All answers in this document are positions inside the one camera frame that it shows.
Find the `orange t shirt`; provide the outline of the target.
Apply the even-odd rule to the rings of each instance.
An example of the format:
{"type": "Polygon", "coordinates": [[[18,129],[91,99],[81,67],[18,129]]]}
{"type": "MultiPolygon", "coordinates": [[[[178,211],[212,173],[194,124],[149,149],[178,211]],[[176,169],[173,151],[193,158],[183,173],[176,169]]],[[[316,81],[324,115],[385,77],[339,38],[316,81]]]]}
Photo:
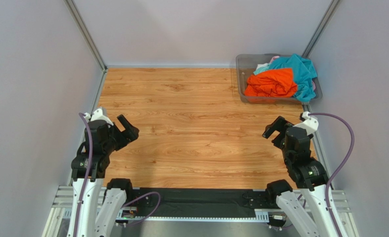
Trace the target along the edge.
{"type": "Polygon", "coordinates": [[[247,79],[244,94],[253,97],[293,97],[298,90],[294,73],[290,68],[272,69],[247,79]]]}

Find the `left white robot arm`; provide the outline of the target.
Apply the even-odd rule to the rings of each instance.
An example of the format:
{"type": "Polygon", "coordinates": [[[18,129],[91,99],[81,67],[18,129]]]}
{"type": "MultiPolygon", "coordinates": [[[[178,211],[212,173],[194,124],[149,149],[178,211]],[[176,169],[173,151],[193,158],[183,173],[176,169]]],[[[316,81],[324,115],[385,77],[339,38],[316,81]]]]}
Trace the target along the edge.
{"type": "Polygon", "coordinates": [[[117,117],[123,131],[106,118],[80,116],[85,124],[85,139],[71,163],[73,202],[68,236],[108,237],[121,207],[133,195],[130,179],[115,178],[100,198],[110,155],[137,140],[139,130],[123,115],[117,117]]]}

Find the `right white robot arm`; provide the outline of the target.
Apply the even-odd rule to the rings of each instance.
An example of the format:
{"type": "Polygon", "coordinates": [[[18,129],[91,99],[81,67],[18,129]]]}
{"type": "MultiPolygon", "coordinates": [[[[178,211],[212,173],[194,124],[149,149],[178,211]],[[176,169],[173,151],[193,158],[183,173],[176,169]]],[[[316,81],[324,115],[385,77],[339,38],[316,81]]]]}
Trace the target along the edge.
{"type": "Polygon", "coordinates": [[[311,155],[311,140],[319,123],[308,112],[301,114],[301,123],[296,125],[279,116],[266,126],[264,138],[275,131],[279,134],[272,140],[283,155],[289,177],[300,190],[311,214],[308,214],[286,180],[267,184],[266,193],[287,215],[302,237],[346,237],[335,207],[329,178],[324,166],[311,155]]]}

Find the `mint green t shirt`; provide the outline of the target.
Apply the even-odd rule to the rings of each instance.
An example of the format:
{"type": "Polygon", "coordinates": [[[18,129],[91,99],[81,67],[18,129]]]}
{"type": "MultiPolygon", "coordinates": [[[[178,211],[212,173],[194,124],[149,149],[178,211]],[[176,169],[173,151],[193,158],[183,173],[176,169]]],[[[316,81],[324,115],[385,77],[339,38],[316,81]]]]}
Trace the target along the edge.
{"type": "Polygon", "coordinates": [[[263,73],[267,71],[270,67],[269,63],[264,63],[264,64],[258,64],[256,70],[253,72],[254,75],[258,75],[260,73],[263,73]]]}

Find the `teal t shirt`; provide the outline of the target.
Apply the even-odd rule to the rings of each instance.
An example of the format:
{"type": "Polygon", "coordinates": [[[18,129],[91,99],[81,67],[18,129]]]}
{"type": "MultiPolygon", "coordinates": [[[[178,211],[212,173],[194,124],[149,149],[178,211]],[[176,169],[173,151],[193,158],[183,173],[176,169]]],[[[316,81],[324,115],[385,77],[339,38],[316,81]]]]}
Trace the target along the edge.
{"type": "Polygon", "coordinates": [[[312,80],[317,77],[316,69],[310,59],[303,58],[298,54],[289,57],[274,59],[269,69],[287,69],[293,71],[293,80],[298,86],[294,98],[302,103],[308,103],[316,97],[312,80]]]}

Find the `pink garment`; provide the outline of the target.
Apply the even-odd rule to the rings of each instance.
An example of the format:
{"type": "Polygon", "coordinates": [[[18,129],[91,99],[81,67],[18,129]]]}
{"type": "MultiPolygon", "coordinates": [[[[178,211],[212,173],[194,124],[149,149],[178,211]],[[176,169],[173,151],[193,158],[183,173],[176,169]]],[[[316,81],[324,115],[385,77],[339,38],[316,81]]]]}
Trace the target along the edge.
{"type": "Polygon", "coordinates": [[[273,56],[271,58],[271,60],[269,61],[269,64],[271,64],[273,61],[275,61],[276,59],[280,58],[280,56],[273,56]]]}

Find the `clear plastic bin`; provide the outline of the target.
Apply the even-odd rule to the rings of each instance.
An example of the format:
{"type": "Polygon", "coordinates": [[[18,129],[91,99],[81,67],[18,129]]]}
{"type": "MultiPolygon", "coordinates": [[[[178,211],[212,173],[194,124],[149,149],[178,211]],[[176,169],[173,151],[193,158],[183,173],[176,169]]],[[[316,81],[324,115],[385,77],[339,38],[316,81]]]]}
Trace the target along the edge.
{"type": "MultiPolygon", "coordinates": [[[[244,94],[245,89],[247,87],[247,79],[249,76],[253,74],[256,70],[258,64],[269,63],[273,56],[280,56],[278,54],[240,54],[236,57],[236,69],[237,69],[237,79],[238,79],[238,90],[240,94],[241,101],[248,103],[256,103],[256,104],[269,104],[269,103],[302,103],[296,98],[288,97],[253,97],[246,96],[244,94]]],[[[316,78],[312,80],[314,92],[316,93],[316,97],[311,101],[315,101],[322,97],[321,88],[319,85],[319,81],[316,78]]]]}

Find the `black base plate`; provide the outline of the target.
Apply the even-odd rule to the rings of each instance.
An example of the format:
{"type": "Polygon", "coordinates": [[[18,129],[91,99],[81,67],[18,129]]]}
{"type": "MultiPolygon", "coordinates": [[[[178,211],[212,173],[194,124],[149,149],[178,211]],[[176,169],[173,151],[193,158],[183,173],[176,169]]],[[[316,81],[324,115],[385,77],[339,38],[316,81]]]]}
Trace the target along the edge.
{"type": "Polygon", "coordinates": [[[250,218],[256,209],[276,209],[276,202],[269,201],[266,191],[251,189],[182,189],[182,188],[134,188],[127,203],[149,192],[150,194],[132,206],[138,216],[149,214],[159,203],[153,217],[184,218],[250,218]]]}

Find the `aluminium frame rail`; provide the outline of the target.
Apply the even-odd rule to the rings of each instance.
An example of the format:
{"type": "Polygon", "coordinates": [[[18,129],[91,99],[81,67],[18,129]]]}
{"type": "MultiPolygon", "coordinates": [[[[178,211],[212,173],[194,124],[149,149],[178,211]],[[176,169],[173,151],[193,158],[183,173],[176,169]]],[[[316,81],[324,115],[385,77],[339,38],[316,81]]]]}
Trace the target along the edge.
{"type": "MultiPolygon", "coordinates": [[[[266,223],[271,227],[277,226],[279,230],[288,229],[291,225],[283,210],[276,203],[269,202],[265,190],[134,188],[129,200],[150,192],[158,192],[161,200],[158,209],[145,222],[266,223]]],[[[347,235],[359,237],[344,191],[333,190],[332,194],[347,235]]],[[[62,226],[61,221],[71,219],[72,199],[71,186],[58,187],[43,236],[66,236],[68,226],[62,226]]],[[[158,200],[157,195],[149,194],[135,204],[122,207],[117,213],[116,222],[127,224],[141,220],[154,210],[158,200]]]]}

